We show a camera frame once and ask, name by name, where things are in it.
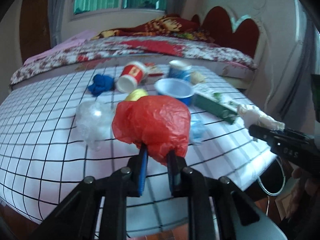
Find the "red headboard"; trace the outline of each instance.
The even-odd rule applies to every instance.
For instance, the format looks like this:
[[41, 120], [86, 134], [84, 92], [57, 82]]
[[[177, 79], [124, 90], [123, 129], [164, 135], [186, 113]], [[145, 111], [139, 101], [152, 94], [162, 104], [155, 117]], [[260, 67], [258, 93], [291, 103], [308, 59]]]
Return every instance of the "red headboard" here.
[[[199, 16], [194, 15], [192, 21], [200, 23]], [[254, 58], [260, 35], [259, 28], [254, 20], [244, 20], [233, 33], [232, 23], [227, 11], [220, 6], [216, 6], [208, 12], [202, 28], [210, 32], [210, 36], [215, 39], [216, 44], [237, 49]]]

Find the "brown wooden door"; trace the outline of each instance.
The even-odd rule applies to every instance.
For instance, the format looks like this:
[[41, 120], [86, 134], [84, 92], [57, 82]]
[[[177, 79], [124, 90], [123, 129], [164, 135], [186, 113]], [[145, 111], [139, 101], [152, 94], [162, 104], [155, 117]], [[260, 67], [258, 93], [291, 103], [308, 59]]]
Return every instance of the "brown wooden door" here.
[[22, 61], [50, 48], [48, 0], [23, 0], [20, 13]]

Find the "wooden floor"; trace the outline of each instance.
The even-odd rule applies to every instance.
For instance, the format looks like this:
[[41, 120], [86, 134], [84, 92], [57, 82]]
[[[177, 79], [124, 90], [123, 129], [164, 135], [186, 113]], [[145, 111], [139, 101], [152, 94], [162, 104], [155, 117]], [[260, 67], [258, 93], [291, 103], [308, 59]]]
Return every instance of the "wooden floor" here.
[[[268, 198], [264, 198], [256, 202], [256, 205], [266, 212], [268, 205]], [[27, 240], [28, 236], [38, 227], [38, 225], [25, 217], [21, 216], [9, 206], [0, 205], [0, 216], [4, 218], [11, 231], [16, 235], [18, 240]], [[270, 197], [268, 217], [276, 224], [281, 222], [280, 215], [275, 203], [275, 197]], [[152, 236], [143, 236], [133, 238], [132, 240], [187, 240], [188, 239], [188, 225], [175, 228], [167, 232], [159, 233]]]

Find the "blue plastic bowl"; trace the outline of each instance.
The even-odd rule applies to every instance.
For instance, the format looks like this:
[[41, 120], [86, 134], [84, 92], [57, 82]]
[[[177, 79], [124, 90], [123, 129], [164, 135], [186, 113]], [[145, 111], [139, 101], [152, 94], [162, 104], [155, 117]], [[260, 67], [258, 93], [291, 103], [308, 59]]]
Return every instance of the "blue plastic bowl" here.
[[187, 106], [191, 104], [191, 98], [195, 93], [189, 82], [177, 78], [160, 79], [155, 83], [155, 89], [158, 95], [173, 97]]

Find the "metal bolt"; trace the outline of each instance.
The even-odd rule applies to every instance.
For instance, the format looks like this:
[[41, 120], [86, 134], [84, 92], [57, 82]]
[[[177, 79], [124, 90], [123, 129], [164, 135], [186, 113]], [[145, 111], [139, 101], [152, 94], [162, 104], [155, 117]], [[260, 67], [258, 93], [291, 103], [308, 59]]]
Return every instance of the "metal bolt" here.
[[92, 176], [87, 176], [83, 179], [84, 183], [86, 184], [91, 184], [94, 181], [94, 177]]
[[191, 173], [193, 172], [192, 169], [189, 168], [189, 167], [184, 167], [184, 168], [183, 168], [183, 171], [184, 171], [185, 173], [189, 173], [189, 174], [191, 174]]
[[129, 174], [130, 173], [130, 168], [129, 167], [123, 167], [122, 169], [121, 169], [121, 172], [123, 173], [123, 174]]
[[230, 183], [230, 179], [226, 176], [221, 177], [220, 182], [222, 182], [223, 184], [229, 184]]

